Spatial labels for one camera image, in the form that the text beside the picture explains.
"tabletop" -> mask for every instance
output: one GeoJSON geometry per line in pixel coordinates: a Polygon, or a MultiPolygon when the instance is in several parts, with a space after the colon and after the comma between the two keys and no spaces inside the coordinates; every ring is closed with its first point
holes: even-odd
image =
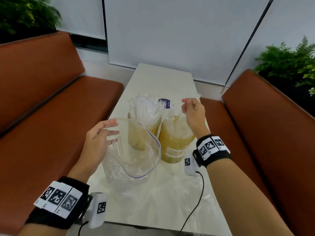
{"type": "MultiPolygon", "coordinates": [[[[198,98],[191,73],[140,63],[110,118],[127,118],[128,100],[139,93],[169,99],[175,113],[181,111],[183,98],[198,98]]],[[[196,141],[189,148],[195,149],[196,141]]],[[[206,168],[201,167],[200,172],[205,180],[203,197],[183,231],[230,236],[206,168]]],[[[109,195],[105,221],[178,231],[197,205],[202,190],[200,176],[185,175],[183,160],[176,164],[161,161],[145,181],[119,190],[108,182],[100,164],[88,184],[90,192],[109,195]]]]}

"seat cushion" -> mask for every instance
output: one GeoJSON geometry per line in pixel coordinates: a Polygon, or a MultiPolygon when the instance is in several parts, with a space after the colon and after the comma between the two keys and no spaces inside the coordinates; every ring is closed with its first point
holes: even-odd
{"type": "Polygon", "coordinates": [[[257,187],[271,201],[272,198],[264,184],[253,159],[246,149],[229,113],[221,101],[200,98],[206,110],[206,119],[212,134],[220,136],[231,151],[231,158],[238,167],[257,185],[257,187]]]}
{"type": "Polygon", "coordinates": [[[46,187],[77,162],[85,135],[105,120],[118,82],[83,76],[0,140],[0,234],[17,234],[46,187]]]}
{"type": "Polygon", "coordinates": [[[69,34],[0,45],[0,133],[84,72],[69,34]]]}
{"type": "Polygon", "coordinates": [[[314,235],[315,119],[251,70],[223,95],[295,235],[314,235]]]}

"hand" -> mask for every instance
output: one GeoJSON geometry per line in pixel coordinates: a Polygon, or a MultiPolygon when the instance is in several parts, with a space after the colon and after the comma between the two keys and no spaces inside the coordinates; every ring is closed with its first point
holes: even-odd
{"type": "Polygon", "coordinates": [[[116,119],[110,119],[99,122],[88,131],[81,156],[70,170],[68,177],[87,183],[106,155],[108,145],[116,141],[116,139],[107,141],[107,136],[119,134],[119,131],[109,131],[105,128],[116,126],[118,126],[116,119]]]}
{"type": "Polygon", "coordinates": [[[187,115],[187,124],[197,139],[210,134],[205,123],[204,106],[195,98],[184,98],[181,110],[187,115]]]}

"black planter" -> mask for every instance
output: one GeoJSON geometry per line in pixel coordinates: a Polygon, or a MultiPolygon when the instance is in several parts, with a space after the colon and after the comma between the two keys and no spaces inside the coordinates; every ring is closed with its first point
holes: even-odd
{"type": "Polygon", "coordinates": [[[24,25],[16,25],[13,29],[15,34],[10,34],[7,31],[0,30],[0,44],[56,32],[56,29],[48,27],[28,28],[24,25]]]}
{"type": "Polygon", "coordinates": [[[268,73],[259,72],[265,80],[289,97],[293,102],[315,117],[315,97],[310,96],[309,89],[313,86],[302,85],[296,87],[296,82],[286,78],[267,77],[268,73]]]}

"person's left arm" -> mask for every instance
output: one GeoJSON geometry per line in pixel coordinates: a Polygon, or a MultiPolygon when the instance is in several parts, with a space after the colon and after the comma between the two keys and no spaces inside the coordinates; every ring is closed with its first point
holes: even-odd
{"type": "MultiPolygon", "coordinates": [[[[87,183],[102,162],[107,147],[112,142],[107,141],[107,136],[119,134],[119,131],[109,131],[106,127],[116,127],[116,119],[99,122],[86,134],[84,147],[77,163],[70,170],[67,177],[87,183]]],[[[18,236],[64,236],[66,229],[59,229],[41,224],[26,224],[18,236]]]]}

